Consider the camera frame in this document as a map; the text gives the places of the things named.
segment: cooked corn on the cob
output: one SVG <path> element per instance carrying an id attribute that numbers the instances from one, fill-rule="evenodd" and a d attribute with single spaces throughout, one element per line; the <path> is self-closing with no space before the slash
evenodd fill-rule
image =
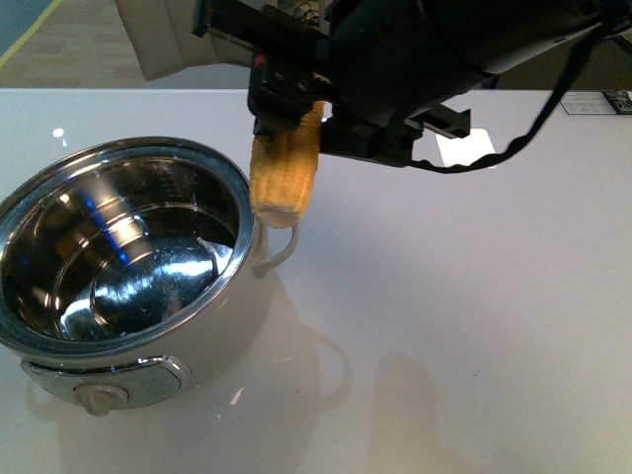
<path id="1" fill-rule="evenodd" d="M 294 226 L 307 211 L 318 167 L 323 108 L 324 102 L 316 102 L 296 131 L 253 140 L 250 206 L 269 227 Z"/>

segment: pot rim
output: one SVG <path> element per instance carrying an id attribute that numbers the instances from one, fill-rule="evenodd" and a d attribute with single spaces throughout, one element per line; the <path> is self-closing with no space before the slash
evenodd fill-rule
<path id="1" fill-rule="evenodd" d="M 82 170 L 111 165 L 131 157 L 168 157 L 192 163 L 212 173 L 226 185 L 236 204 L 239 230 L 225 270 L 191 304 L 156 325 L 108 340 L 73 341 L 40 333 L 14 314 L 4 298 L 0 265 L 0 343 L 32 356 L 63 357 L 66 360 L 117 355 L 145 346 L 166 336 L 207 309 L 246 265 L 253 248 L 261 244 L 262 225 L 256 222 L 250 209 L 248 181 L 232 160 L 217 150 L 194 141 L 149 136 L 111 141 L 78 151 L 36 173 L 15 189 L 0 203 L 0 264 L 12 233 L 51 189 L 80 175 Z"/>

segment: wooden floor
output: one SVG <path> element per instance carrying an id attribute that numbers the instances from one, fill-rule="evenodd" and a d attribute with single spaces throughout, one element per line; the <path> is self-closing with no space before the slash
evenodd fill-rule
<path id="1" fill-rule="evenodd" d="M 562 47 L 504 74 L 499 87 L 551 88 L 566 61 L 567 52 Z M 0 66 L 0 87 L 146 86 L 114 0 L 61 0 L 43 24 Z M 593 55 L 574 88 L 632 89 L 630 56 L 614 45 L 603 46 Z"/>
<path id="2" fill-rule="evenodd" d="M 0 87 L 138 88 L 144 84 L 113 0 L 62 0 L 0 67 Z"/>

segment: black cable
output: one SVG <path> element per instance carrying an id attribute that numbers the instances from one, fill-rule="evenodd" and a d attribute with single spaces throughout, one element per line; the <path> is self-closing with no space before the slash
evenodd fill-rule
<path id="1" fill-rule="evenodd" d="M 546 123 L 553 110 L 557 107 L 558 102 L 564 97 L 564 94 L 573 85 L 579 77 L 582 70 L 586 66 L 591 53 L 595 46 L 600 44 L 609 34 L 616 30 L 616 25 L 609 22 L 603 23 L 590 31 L 583 37 L 569 53 L 566 67 L 560 74 L 560 77 L 553 88 L 553 92 L 549 96 L 546 104 L 538 114 L 535 122 L 531 126 L 531 130 L 523 136 L 514 139 L 503 153 L 490 153 L 482 156 L 471 165 L 454 165 L 449 167 L 436 166 L 428 160 L 410 161 L 409 166 L 421 168 L 422 170 L 433 171 L 442 174 L 467 173 L 470 171 L 482 170 L 499 165 L 509 160 L 517 153 L 522 151 L 526 145 L 537 135 L 542 126 Z"/>

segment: stainless steel pot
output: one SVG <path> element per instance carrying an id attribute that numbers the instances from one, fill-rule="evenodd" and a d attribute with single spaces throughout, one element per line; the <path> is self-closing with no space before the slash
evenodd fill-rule
<path id="1" fill-rule="evenodd" d="M 135 138 L 69 156 L 0 204 L 0 342 L 93 415 L 153 404 L 244 352 L 271 294 L 248 184 L 228 158 Z"/>

